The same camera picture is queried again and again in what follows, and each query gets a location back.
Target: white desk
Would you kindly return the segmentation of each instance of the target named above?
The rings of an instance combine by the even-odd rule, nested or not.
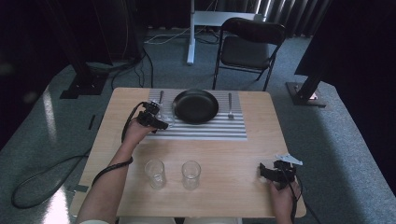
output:
[[[195,53],[195,25],[221,26],[226,20],[232,17],[240,17],[254,21],[264,21],[265,17],[262,14],[257,14],[259,11],[261,0],[256,1],[254,8],[255,13],[240,13],[240,12],[220,12],[220,11],[195,11],[194,0],[191,0],[191,28],[190,28],[190,45],[187,64],[194,63]]]

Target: gray carpet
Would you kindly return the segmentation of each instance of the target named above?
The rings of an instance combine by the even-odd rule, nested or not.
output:
[[[172,33],[155,31],[150,35]],[[199,36],[206,40],[214,37]],[[186,65],[186,38],[176,38],[166,44],[145,45],[154,66],[154,88],[208,90],[217,46],[197,42],[195,63]],[[327,102],[325,109],[293,105],[286,82],[304,82],[295,76],[309,39],[287,39],[280,49],[276,67],[267,91],[274,100],[276,113],[290,153],[304,162],[298,175],[304,184],[304,199],[321,223],[395,223],[396,199],[378,170],[359,130],[340,100],[336,89],[321,83],[318,92]],[[92,66],[108,66],[91,63]],[[146,57],[136,69],[119,73],[115,87],[150,85],[150,66]],[[111,96],[111,78],[99,96],[79,96],[76,100],[60,100],[75,73],[67,66],[49,84],[35,104],[31,114],[0,151],[0,223],[73,223],[68,213],[85,159],[46,202],[30,209],[11,205],[11,194],[19,183],[52,164],[71,156],[82,155],[92,146],[100,119]],[[264,79],[256,75],[220,71],[218,90],[261,91]],[[59,183],[78,159],[68,161],[44,176],[27,183],[16,199],[19,203],[34,203],[37,197]],[[244,218],[244,223],[275,223],[272,218]],[[316,223],[307,211],[296,223]]]

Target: fork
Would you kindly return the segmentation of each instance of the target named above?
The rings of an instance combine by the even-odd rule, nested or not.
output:
[[[228,119],[233,119],[233,111],[232,111],[233,104],[232,104],[232,100],[233,100],[233,97],[231,96],[231,93],[229,92],[228,93],[228,104],[230,105],[230,112],[228,113]]]
[[[160,105],[160,110],[158,111],[158,114],[156,116],[157,119],[161,119],[161,107],[163,107],[162,103],[163,103],[163,91],[160,91],[160,102],[158,103]]]

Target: black and white striped placemat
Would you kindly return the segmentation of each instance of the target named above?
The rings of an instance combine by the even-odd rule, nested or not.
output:
[[[219,113],[212,120],[203,124],[188,124],[174,116],[172,103],[177,95],[184,90],[151,89],[148,99],[150,101],[155,100],[159,102],[161,91],[163,91],[163,113],[165,116],[174,117],[175,124],[166,130],[159,130],[155,134],[150,133],[146,137],[147,139],[248,140],[237,91],[208,91],[218,100]],[[228,119],[229,92],[233,95],[234,119]]]

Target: chair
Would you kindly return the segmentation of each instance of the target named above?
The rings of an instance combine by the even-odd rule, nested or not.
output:
[[[274,68],[276,53],[285,38],[285,27],[281,24],[242,18],[230,18],[225,21],[220,28],[212,90],[216,88],[219,68],[225,68],[257,73],[259,76],[256,81],[268,69],[262,89],[265,91]]]

